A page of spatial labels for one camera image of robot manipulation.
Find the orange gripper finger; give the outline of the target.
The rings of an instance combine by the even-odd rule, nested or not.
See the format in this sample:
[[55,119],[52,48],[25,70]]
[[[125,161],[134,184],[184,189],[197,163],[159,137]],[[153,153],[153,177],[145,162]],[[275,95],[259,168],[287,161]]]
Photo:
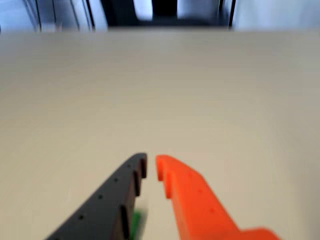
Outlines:
[[204,177],[169,155],[155,157],[157,177],[172,202],[182,240],[277,240],[266,228],[240,229]]

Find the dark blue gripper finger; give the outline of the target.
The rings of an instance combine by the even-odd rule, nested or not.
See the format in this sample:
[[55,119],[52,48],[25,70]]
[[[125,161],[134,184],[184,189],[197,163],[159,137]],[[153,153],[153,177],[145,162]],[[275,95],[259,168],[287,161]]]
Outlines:
[[48,239],[129,239],[135,199],[147,176],[147,162],[144,152],[128,158]]

